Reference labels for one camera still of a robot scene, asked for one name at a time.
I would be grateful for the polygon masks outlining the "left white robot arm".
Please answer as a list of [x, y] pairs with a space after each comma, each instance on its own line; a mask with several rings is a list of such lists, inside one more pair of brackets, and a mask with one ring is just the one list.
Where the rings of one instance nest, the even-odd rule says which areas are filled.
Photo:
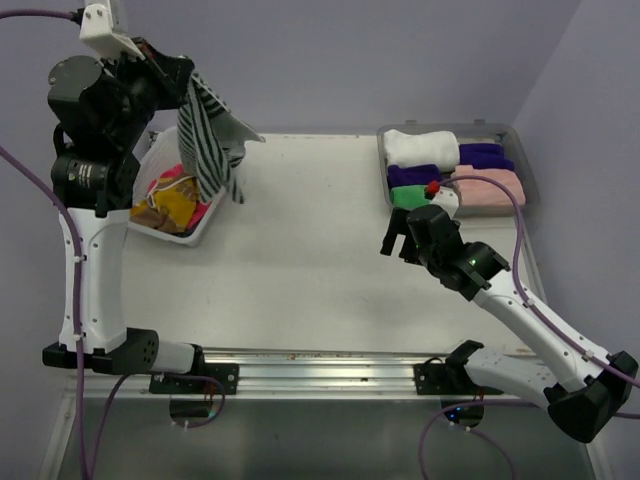
[[236, 365], [213, 365], [196, 344], [163, 341], [126, 324], [122, 254], [139, 171], [134, 148], [154, 114], [186, 101], [193, 62], [146, 42], [113, 60], [72, 56], [49, 75], [47, 102], [57, 117], [54, 200], [65, 240], [65, 317], [44, 348], [48, 367], [123, 376], [148, 375], [161, 394], [226, 395]]

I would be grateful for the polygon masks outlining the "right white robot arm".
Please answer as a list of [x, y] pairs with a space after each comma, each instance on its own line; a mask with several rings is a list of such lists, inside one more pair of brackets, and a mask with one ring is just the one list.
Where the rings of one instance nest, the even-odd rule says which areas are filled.
[[611, 353], [583, 336], [519, 281], [514, 265], [484, 242], [466, 242], [439, 205], [393, 209], [381, 252], [404, 238], [401, 258], [491, 314], [539, 358], [538, 364], [466, 341], [445, 359], [451, 389], [499, 390], [547, 412], [572, 439], [591, 442], [629, 399], [639, 370], [627, 352]]

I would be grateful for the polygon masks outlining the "green white striped towel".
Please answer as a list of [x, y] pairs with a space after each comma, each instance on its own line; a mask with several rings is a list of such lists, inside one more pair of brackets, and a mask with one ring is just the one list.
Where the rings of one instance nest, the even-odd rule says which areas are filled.
[[222, 191], [235, 203], [245, 202], [237, 169], [246, 144], [265, 138], [238, 119], [198, 71], [192, 72], [186, 103], [178, 109], [177, 139], [181, 163], [196, 179], [201, 202], [211, 203]]

